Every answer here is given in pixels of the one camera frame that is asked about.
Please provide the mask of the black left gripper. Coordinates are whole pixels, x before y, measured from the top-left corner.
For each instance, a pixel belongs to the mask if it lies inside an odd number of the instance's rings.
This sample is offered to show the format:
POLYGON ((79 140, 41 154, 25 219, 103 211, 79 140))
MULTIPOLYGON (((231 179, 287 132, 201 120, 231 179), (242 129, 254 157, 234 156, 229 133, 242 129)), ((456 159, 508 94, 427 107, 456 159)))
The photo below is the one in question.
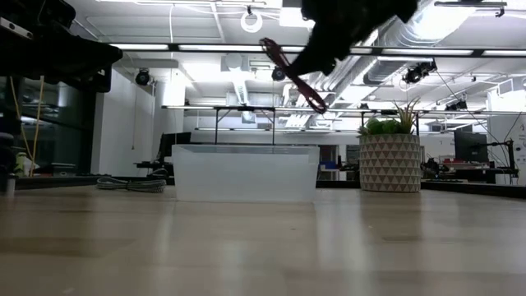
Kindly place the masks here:
POLYGON ((53 85, 64 83, 98 93, 111 90, 111 66, 123 51, 73 36, 70 28, 76 10, 65 0, 0 0, 0 16, 34 36, 22 38, 0 27, 0 76, 46 76, 44 81, 53 85))

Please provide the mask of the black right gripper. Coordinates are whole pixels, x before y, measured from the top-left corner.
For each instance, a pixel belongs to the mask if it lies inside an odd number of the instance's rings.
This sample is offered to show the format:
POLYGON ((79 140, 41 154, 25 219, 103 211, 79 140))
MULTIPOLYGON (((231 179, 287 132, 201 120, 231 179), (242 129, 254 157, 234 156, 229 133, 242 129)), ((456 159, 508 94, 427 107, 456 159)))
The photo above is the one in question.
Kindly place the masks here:
POLYGON ((288 66, 297 76, 312 72, 331 74, 349 55, 352 44, 393 17, 408 22, 418 0, 302 0, 302 16, 314 21, 305 49, 288 66))

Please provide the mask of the translucent plastic bin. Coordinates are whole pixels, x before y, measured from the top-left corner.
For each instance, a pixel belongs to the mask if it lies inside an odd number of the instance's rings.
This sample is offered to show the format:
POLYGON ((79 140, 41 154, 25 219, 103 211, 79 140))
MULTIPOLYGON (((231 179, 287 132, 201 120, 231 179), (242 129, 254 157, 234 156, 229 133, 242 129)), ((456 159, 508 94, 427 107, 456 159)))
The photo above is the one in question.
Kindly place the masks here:
POLYGON ((180 201, 311 202, 317 146, 174 145, 180 201))

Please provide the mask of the green leafy plant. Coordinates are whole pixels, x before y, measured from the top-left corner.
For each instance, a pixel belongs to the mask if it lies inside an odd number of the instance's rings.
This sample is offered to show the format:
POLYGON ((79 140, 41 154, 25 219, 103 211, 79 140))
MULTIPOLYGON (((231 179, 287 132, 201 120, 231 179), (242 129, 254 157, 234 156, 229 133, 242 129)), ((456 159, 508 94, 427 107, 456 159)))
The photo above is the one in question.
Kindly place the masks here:
POLYGON ((397 134, 401 132, 400 122, 394 119, 379 121, 376 118, 371 118, 364 126, 358 129, 359 136, 397 134))

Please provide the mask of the spiky grass plant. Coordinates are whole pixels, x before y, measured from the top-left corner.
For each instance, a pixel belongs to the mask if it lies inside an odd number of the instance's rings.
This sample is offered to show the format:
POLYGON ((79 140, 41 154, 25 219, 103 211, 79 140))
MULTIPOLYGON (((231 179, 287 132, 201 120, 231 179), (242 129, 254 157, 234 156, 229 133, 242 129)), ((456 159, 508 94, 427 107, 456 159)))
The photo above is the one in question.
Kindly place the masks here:
POLYGON ((419 103, 419 101, 419 98, 412 99, 403 108, 397 104, 394 104, 399 117, 399 130, 402 134, 413 133, 413 124, 416 122, 414 107, 419 103))

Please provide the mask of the black computer monitor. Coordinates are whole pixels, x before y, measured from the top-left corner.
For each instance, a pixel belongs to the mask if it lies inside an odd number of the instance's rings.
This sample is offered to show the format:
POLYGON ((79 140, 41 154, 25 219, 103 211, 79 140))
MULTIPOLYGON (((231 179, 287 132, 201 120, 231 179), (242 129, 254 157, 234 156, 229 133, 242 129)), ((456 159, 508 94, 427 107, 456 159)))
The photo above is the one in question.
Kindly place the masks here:
POLYGON ((190 132, 163 133, 160 138, 157 160, 164 163, 167 157, 172 156, 172 146, 191 143, 190 132))
POLYGON ((488 161, 487 136, 480 133, 454 132, 454 152, 457 160, 484 163, 488 161))

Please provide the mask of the pale crumpled bag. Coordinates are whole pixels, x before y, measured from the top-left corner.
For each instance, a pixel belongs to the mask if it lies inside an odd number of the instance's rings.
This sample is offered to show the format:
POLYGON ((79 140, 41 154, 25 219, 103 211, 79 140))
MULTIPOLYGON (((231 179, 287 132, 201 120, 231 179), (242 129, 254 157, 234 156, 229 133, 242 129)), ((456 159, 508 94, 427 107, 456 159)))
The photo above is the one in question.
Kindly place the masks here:
MULTIPOLYGON (((25 152, 18 152, 16 154, 16 165, 14 168, 14 174, 18 177, 29 177, 30 172, 32 170, 31 168, 32 161, 27 157, 25 152)), ((34 168, 33 170, 36 170, 39 168, 38 164, 33 164, 34 168)))

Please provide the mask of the triangle-patterned plant pot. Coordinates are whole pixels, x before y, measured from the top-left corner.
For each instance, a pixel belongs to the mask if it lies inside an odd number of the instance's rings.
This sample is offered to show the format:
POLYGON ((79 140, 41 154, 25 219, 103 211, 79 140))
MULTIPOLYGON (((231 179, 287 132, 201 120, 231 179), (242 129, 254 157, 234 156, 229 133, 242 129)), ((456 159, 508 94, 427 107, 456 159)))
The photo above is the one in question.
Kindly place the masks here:
POLYGON ((412 134, 359 137, 359 182, 369 192, 419 192, 421 146, 412 134))

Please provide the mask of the black folding table frame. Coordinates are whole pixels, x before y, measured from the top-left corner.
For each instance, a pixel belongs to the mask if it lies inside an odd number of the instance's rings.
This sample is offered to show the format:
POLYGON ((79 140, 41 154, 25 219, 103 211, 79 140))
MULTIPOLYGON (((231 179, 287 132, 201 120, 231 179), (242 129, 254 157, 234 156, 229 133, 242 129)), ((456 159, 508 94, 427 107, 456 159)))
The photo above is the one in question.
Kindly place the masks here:
POLYGON ((272 140, 271 145, 275 145, 275 119, 276 119, 276 107, 264 107, 264 106, 251 106, 251 105, 218 105, 218 106, 208 106, 208 105, 183 105, 183 106, 176 106, 176 105, 162 105, 162 109, 177 109, 177 110, 214 110, 215 111, 215 125, 214 125, 214 133, 215 133, 215 141, 214 144, 216 145, 218 143, 219 139, 219 123, 222 121, 224 117, 226 117, 231 111, 238 111, 238 112, 250 112, 250 113, 256 113, 257 111, 260 111, 263 115, 267 116, 267 112, 272 113, 272 117, 268 117, 267 119, 270 121, 272 128, 270 131, 272 132, 272 140))

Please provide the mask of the black overhead frame beam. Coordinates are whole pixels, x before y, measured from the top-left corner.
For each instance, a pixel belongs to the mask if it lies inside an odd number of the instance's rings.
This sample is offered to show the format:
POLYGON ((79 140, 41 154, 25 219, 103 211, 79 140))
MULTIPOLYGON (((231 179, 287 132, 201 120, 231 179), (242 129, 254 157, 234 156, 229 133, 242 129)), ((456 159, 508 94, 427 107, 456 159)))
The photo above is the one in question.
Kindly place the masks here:
MULTIPOLYGON (((264 53, 259 44, 126 44, 113 43, 124 52, 264 53)), ((431 58, 526 58, 526 49, 450 49, 357 46, 355 56, 431 58)))

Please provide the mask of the black table edge frame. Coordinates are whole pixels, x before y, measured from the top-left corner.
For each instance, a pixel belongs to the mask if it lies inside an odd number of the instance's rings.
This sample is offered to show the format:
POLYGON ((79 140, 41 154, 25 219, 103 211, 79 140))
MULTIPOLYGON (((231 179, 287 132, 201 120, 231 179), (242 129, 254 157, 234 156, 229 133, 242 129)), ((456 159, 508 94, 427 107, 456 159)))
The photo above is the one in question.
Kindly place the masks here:
MULTIPOLYGON (((15 189, 29 190, 53 187, 79 187, 95 185, 100 176, 37 177, 18 178, 15 189)), ((357 181, 317 181, 318 189, 359 189, 357 181)), ((526 201, 526 187, 517 185, 496 185, 484 183, 447 183, 422 181, 421 189, 463 194, 506 197, 526 201)))

